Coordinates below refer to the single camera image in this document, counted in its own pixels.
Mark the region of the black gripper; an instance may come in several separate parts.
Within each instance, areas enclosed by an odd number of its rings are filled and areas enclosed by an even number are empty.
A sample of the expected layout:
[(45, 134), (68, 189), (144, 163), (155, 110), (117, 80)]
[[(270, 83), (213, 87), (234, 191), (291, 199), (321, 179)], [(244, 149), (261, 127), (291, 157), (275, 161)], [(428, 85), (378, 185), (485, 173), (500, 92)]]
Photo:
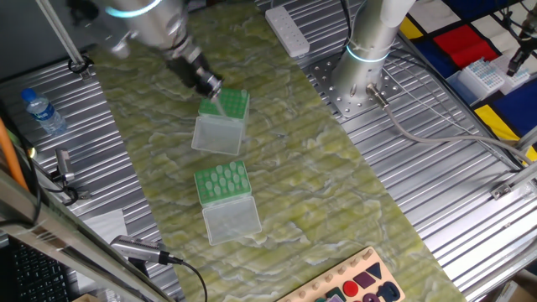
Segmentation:
[(166, 65), (185, 86), (195, 88), (196, 92), (205, 98), (212, 99), (222, 89), (223, 78), (211, 73), (206, 57), (202, 53), (192, 62), (180, 56), (166, 60)]

